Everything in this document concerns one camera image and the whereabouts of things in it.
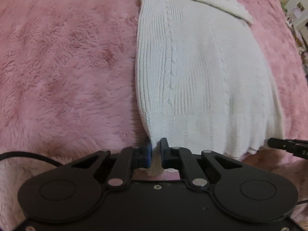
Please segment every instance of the ribbed knit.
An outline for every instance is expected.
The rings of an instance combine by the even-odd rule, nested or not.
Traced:
[[[237,158],[284,138],[275,83],[243,6],[141,0],[136,56],[138,106],[154,147],[204,149]],[[161,172],[159,159],[149,171]]]

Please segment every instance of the bed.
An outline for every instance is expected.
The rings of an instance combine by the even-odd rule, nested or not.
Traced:
[[[279,1],[238,1],[255,18],[252,31],[277,83],[286,137],[308,139],[307,83]],[[139,9],[139,0],[0,0],[1,153],[31,151],[66,163],[145,141],[135,93]],[[306,187],[305,161],[264,150],[256,165]],[[48,169],[21,158],[0,163],[5,231],[23,219],[16,201],[19,186]],[[305,208],[293,217],[303,220]]]

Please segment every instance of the wall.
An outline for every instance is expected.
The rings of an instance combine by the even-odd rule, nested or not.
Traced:
[[[305,41],[308,43],[308,28],[304,27],[301,29],[301,34],[304,37]]]
[[[296,8],[296,5],[301,2],[305,8],[305,10],[302,12],[301,18],[298,18],[294,22],[294,26],[296,28],[301,28],[301,25],[305,25],[304,22],[308,21],[308,0],[290,0],[287,5],[285,6],[288,12],[291,12],[292,9]]]

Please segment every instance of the screw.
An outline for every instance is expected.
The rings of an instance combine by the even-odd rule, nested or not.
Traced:
[[[110,179],[110,180],[108,181],[108,184],[109,184],[110,186],[114,186],[114,187],[121,186],[121,185],[123,185],[123,183],[124,183],[124,181],[121,180],[121,179],[119,179],[119,178],[113,178],[113,179]]]
[[[26,231],[35,231],[35,228],[32,226],[27,226]]]
[[[156,190],[159,190],[159,189],[161,189],[161,188],[162,188],[161,185],[154,185],[154,189],[156,189]]]
[[[192,182],[195,186],[198,186],[198,187],[203,187],[205,186],[208,182],[206,179],[203,179],[203,178],[196,178],[193,180]]]

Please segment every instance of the pink fluffy blanket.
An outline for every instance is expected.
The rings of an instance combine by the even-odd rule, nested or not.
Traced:
[[[308,139],[307,85],[278,0],[238,1],[255,18],[252,30],[280,91],[286,136]],[[139,8],[138,0],[0,0],[1,153],[77,158],[144,141],[134,83]],[[287,176],[308,198],[306,161],[273,151],[256,158],[254,164]],[[18,186],[47,169],[33,166],[21,159],[0,163],[6,230],[23,217]],[[305,207],[294,218],[302,219]]]

